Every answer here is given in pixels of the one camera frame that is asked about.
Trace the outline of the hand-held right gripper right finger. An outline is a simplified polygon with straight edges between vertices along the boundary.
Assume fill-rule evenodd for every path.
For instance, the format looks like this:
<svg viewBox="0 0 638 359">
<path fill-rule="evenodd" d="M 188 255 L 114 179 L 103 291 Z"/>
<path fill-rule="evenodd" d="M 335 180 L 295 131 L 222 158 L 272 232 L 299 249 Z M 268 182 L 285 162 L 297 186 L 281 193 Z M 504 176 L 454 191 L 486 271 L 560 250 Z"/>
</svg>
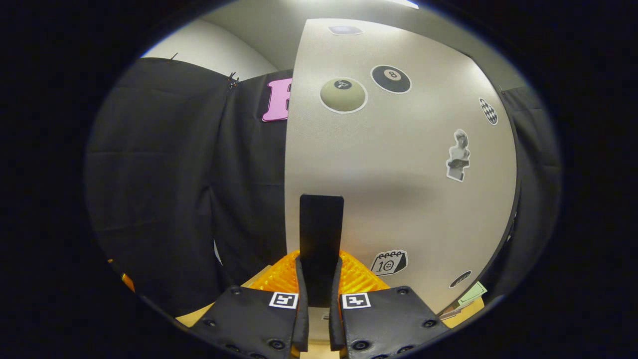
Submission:
<svg viewBox="0 0 638 359">
<path fill-rule="evenodd" d="M 339 252 L 329 341 L 342 359 L 396 359 L 433 345 L 448 331 L 412 288 L 391 288 L 353 255 Z"/>
</svg>

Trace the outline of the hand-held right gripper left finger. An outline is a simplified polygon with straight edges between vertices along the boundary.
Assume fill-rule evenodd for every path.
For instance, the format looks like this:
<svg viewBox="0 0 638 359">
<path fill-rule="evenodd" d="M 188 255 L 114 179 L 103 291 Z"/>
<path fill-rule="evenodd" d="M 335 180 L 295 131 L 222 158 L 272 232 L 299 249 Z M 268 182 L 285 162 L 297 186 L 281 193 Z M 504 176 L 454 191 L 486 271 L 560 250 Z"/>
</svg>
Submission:
<svg viewBox="0 0 638 359">
<path fill-rule="evenodd" d="M 295 359 L 308 349 L 309 314 L 298 252 L 251 286 L 231 286 L 190 327 L 199 339 L 242 359 Z"/>
</svg>

